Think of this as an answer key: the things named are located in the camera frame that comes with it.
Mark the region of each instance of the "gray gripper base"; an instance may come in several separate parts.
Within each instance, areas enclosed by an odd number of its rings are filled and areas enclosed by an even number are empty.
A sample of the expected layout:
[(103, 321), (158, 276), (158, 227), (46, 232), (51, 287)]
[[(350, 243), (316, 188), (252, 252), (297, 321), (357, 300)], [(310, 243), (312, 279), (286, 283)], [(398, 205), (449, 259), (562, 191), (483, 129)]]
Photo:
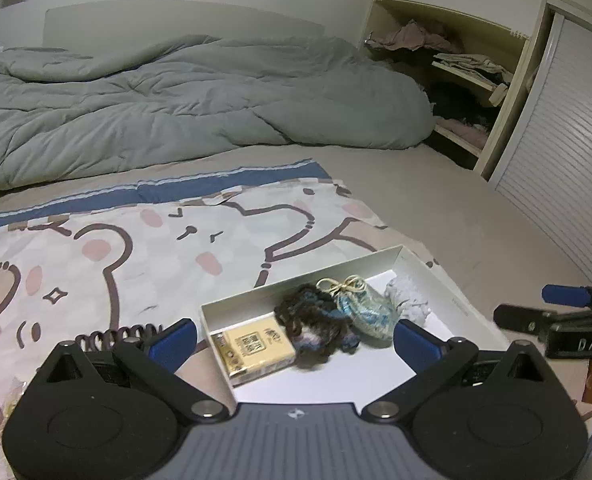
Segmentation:
[(352, 404), (243, 404), (191, 430), (148, 480), (444, 480), (395, 426), (358, 418)]

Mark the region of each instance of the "cartoon print blanket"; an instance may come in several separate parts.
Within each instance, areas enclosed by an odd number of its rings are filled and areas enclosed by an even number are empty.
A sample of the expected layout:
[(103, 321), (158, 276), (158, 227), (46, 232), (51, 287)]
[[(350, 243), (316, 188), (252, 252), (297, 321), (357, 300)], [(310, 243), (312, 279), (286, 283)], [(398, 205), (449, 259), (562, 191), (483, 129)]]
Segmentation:
[(198, 319), (203, 303), (405, 240), (323, 178), (0, 227), (0, 421), (61, 340)]

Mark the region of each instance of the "shelf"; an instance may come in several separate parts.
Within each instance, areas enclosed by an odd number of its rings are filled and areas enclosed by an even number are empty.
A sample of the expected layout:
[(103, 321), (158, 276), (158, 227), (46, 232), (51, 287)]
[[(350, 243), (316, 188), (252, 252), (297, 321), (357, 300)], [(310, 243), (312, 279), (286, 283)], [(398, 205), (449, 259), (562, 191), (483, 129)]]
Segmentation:
[(431, 63), (432, 66), (435, 66), (441, 70), (444, 70), (445, 72), (449, 72), (450, 74), (456, 75), (466, 81), (469, 81), (470, 83), (473, 83), (476, 86), (479, 86), (480, 88), (484, 88), (485, 90), (489, 91), (489, 92), (493, 92), (496, 88), (496, 85), (490, 84), (490, 83), (485, 83), (484, 81), (481, 81), (480, 79), (476, 79), (473, 76), (470, 76), (468, 73), (466, 72), (462, 72), (461, 70), (458, 70), (457, 68), (453, 68), (452, 66), (447, 66), (445, 64), (442, 64), (439, 61), (434, 61)]
[(447, 137), (447, 139), (451, 140), (452, 142), (455, 142), (458, 146), (466, 149), (469, 153), (473, 153), (476, 156), (480, 156), (480, 154), (482, 153), (482, 150), (480, 148), (476, 148), (473, 144), (470, 144), (469, 142), (466, 142), (466, 140), (461, 139), (454, 132), (450, 132), (447, 128), (443, 128), (442, 126), (436, 124), (433, 127), (433, 131), (437, 134), (441, 134), (441, 136), (443, 137)]

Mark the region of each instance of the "black spiral cord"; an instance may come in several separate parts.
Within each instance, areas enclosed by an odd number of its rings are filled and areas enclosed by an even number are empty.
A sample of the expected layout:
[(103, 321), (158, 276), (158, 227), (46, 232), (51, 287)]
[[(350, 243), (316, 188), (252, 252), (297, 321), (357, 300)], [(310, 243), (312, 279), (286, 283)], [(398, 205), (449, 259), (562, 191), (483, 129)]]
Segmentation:
[(115, 343), (126, 337), (139, 337), (142, 340), (147, 340), (162, 330), (162, 325), (156, 327), (151, 323), (147, 323), (145, 326), (121, 326), (118, 330), (105, 330), (104, 332), (96, 330), (89, 335), (80, 334), (76, 336), (75, 341), (83, 352), (99, 352), (109, 350)]

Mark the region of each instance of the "metal screw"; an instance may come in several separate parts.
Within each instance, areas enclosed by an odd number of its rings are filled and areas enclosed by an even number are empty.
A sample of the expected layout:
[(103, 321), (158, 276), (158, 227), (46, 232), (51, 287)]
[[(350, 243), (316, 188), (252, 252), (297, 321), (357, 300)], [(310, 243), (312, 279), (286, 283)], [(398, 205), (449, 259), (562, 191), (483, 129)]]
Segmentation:
[(216, 400), (206, 399), (199, 400), (191, 406), (191, 410), (202, 418), (212, 418), (212, 416), (218, 415), (223, 410), (223, 405)]
[(376, 418), (392, 418), (399, 412), (398, 406), (388, 400), (377, 400), (367, 406), (367, 411)]

